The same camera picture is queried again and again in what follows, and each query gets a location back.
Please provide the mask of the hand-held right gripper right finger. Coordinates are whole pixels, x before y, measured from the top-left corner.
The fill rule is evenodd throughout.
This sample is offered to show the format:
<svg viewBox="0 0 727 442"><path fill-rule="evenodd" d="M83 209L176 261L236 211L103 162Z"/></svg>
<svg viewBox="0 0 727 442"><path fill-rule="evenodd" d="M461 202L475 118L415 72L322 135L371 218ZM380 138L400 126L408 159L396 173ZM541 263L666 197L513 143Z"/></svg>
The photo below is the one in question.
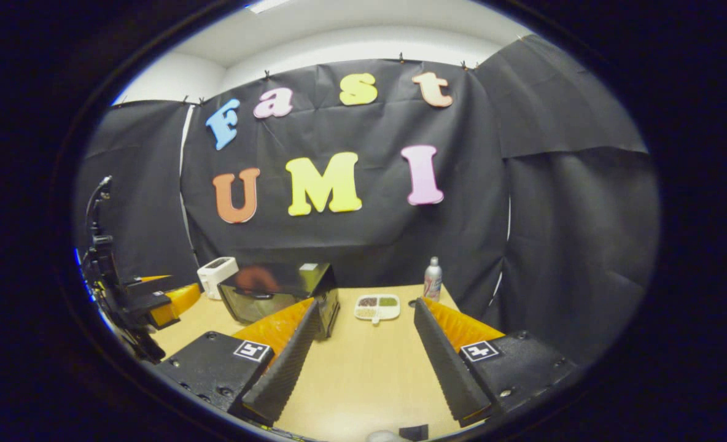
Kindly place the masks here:
<svg viewBox="0 0 727 442"><path fill-rule="evenodd" d="M414 326L461 426L504 425L579 378L575 361L533 333L504 334L428 298L414 300Z"/></svg>

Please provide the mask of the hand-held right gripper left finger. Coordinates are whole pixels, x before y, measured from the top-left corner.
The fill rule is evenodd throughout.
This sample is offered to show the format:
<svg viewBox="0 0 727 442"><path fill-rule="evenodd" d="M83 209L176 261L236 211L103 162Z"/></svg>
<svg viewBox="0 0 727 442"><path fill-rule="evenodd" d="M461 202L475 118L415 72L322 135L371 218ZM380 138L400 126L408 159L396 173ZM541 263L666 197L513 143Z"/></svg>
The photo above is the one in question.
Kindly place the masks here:
<svg viewBox="0 0 727 442"><path fill-rule="evenodd" d="M240 419L280 419L321 329L321 304L306 299L240 330L201 334L155 369L179 388Z"/></svg>

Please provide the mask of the black electric oven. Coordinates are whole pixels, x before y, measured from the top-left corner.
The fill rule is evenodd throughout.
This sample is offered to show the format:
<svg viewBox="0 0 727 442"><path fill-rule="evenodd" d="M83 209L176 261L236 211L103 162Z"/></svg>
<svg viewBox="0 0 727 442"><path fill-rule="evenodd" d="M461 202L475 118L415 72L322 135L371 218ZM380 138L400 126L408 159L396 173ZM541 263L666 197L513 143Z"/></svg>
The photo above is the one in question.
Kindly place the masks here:
<svg viewBox="0 0 727 442"><path fill-rule="evenodd" d="M338 283L329 263L257 263L243 266L217 284L221 300L241 324L254 324L302 300L317 300L321 330L332 335L340 311Z"/></svg>

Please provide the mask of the white toaster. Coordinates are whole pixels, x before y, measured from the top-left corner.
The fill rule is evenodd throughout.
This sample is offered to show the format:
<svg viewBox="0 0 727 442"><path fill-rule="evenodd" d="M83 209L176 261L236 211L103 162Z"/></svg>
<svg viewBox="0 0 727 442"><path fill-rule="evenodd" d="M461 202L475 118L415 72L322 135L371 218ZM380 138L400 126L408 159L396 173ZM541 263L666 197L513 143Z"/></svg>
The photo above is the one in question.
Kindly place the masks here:
<svg viewBox="0 0 727 442"><path fill-rule="evenodd" d="M219 284L238 272L235 257L219 257L207 263L196 272L203 286L203 292L210 300L221 300Z"/></svg>

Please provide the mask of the silver drink bottle red label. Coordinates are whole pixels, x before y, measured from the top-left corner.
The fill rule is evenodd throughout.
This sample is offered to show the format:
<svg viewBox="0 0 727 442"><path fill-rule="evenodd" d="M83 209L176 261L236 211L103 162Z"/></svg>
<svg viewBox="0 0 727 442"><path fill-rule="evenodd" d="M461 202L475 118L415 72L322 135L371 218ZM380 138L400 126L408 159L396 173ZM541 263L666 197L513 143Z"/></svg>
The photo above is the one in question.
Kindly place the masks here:
<svg viewBox="0 0 727 442"><path fill-rule="evenodd" d="M424 271L423 296L433 301L439 301L442 288L443 272L438 257L431 257L430 263Z"/></svg>

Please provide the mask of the white divided snack dish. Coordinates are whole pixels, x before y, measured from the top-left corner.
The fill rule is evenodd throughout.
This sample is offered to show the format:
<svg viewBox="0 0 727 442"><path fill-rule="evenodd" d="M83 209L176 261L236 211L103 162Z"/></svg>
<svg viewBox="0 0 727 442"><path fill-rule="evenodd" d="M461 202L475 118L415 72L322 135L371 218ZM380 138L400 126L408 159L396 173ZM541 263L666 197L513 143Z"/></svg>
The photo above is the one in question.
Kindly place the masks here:
<svg viewBox="0 0 727 442"><path fill-rule="evenodd" d="M356 299L353 308L353 316L356 319L367 320L372 324L396 319L400 313L400 299L391 294L362 295Z"/></svg>

